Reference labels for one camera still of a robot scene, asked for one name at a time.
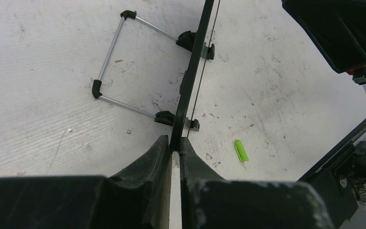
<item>scratch on table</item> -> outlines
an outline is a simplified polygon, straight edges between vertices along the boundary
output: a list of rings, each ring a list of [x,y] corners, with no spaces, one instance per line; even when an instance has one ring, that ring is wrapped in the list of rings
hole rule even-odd
[[[65,133],[66,133],[66,132],[67,132],[67,130],[65,130],[65,131],[64,131],[64,133],[62,133],[62,136],[61,136],[60,142],[58,143],[58,146],[57,146],[57,150],[55,151],[54,157],[53,157],[53,159],[52,159],[52,161],[51,161],[51,163],[50,163],[50,166],[48,167],[48,170],[47,170],[46,175],[48,174],[48,172],[50,171],[50,169],[51,169],[51,167],[52,167],[52,163],[54,162],[55,157],[56,157],[56,156],[57,156],[57,154],[58,154],[58,150],[60,149],[62,139],[64,138],[64,136],[65,136]]]

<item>dirt speck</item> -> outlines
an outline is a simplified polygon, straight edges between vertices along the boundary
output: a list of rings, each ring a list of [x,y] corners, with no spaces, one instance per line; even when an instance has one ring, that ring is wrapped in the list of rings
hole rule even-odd
[[[205,159],[206,160],[211,160],[213,157],[211,155],[209,155],[208,153],[205,154]]]

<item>foldable metal stand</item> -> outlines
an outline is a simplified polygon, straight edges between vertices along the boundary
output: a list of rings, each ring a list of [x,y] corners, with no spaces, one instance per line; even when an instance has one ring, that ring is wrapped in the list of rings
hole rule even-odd
[[[127,18],[131,18],[131,19],[134,19],[136,21],[139,21],[143,25],[146,25],[149,28],[151,28],[151,29],[161,33],[162,35],[170,38],[171,40],[176,42],[177,45],[182,46],[183,48],[185,48],[189,51],[193,50],[193,44],[194,44],[196,33],[191,32],[191,31],[186,31],[186,32],[182,33],[179,37],[175,37],[175,36],[171,35],[170,33],[166,32],[165,30],[163,30],[163,29],[153,25],[152,23],[140,18],[139,16],[137,16],[136,12],[126,10],[123,13],[121,13],[120,15],[121,15],[121,20],[120,20],[119,26],[116,30],[115,35],[114,35],[112,44],[110,45],[110,49],[107,52],[106,59],[104,60],[104,63],[103,63],[103,67],[102,67],[102,69],[100,70],[100,73],[99,73],[99,77],[98,77],[97,80],[94,80],[94,82],[93,82],[92,94],[93,94],[95,99],[100,99],[100,100],[106,101],[108,103],[116,104],[118,106],[122,106],[122,107],[130,109],[134,112],[137,112],[139,114],[146,115],[150,118],[153,118],[154,121],[157,122],[157,123],[173,126],[175,115],[172,114],[170,111],[161,111],[161,112],[158,112],[156,114],[151,114],[147,111],[143,111],[141,109],[138,109],[136,107],[130,106],[128,104],[122,103],[118,100],[115,100],[115,99],[112,99],[112,98],[109,98],[109,97],[103,95],[100,92],[100,86],[102,85],[103,74],[104,74],[104,71],[105,71],[105,69],[107,67],[107,64],[109,62],[110,56],[112,55],[112,52],[113,52],[114,46],[116,44],[117,38],[120,34],[120,31],[121,31],[121,28],[124,24],[124,21],[127,20]],[[214,45],[212,45],[212,47],[207,51],[206,58],[210,59],[210,60],[214,59]],[[194,131],[199,130],[200,124],[199,124],[198,120],[190,121],[188,123],[189,123],[189,125],[186,128],[190,128]]]

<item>silver metal tube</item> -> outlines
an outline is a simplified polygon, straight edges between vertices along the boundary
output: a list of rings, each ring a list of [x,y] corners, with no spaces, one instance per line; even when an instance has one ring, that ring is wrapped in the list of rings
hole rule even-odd
[[[102,80],[102,78],[103,78],[104,70],[106,69],[107,63],[109,62],[110,56],[112,55],[114,45],[116,44],[117,37],[120,34],[120,30],[121,30],[121,27],[122,27],[124,21],[125,21],[125,18],[121,17],[119,27],[117,27],[117,30],[116,30],[116,33],[114,35],[114,38],[113,38],[112,44],[110,46],[109,52],[107,52],[107,56],[106,56],[106,59],[104,60],[103,67],[100,70],[99,77],[97,78],[98,80]]]
[[[148,113],[146,111],[140,110],[138,108],[132,107],[130,105],[124,104],[122,102],[119,102],[119,101],[114,100],[112,98],[109,98],[107,96],[102,95],[102,96],[99,97],[99,99],[104,100],[104,101],[109,102],[109,103],[112,103],[112,104],[117,104],[119,106],[130,109],[130,110],[132,110],[134,112],[137,112],[139,114],[146,115],[146,116],[151,117],[151,118],[156,118],[156,115],[154,115],[154,114],[151,114],[151,113]]]
[[[140,18],[138,16],[135,16],[135,20],[137,20],[137,21],[141,22],[142,24],[148,26],[149,28],[151,28],[151,29],[153,29],[153,30],[155,30],[155,31],[157,31],[157,32],[159,32],[159,33],[161,33],[161,34],[169,37],[170,39],[172,39],[175,42],[177,41],[177,37],[174,37],[170,33],[166,32],[165,30],[159,28],[158,26],[156,26],[156,25],[154,25],[154,24],[152,24],[150,22],[147,22],[146,20],[144,20],[144,19],[142,19],[142,18]]]

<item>green object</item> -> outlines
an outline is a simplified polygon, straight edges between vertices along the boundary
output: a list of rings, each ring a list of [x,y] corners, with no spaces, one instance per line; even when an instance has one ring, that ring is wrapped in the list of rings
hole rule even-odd
[[[247,158],[246,151],[245,151],[244,145],[242,145],[241,140],[235,141],[235,150],[236,150],[236,153],[238,154],[239,160],[241,160],[241,161],[249,160]]]

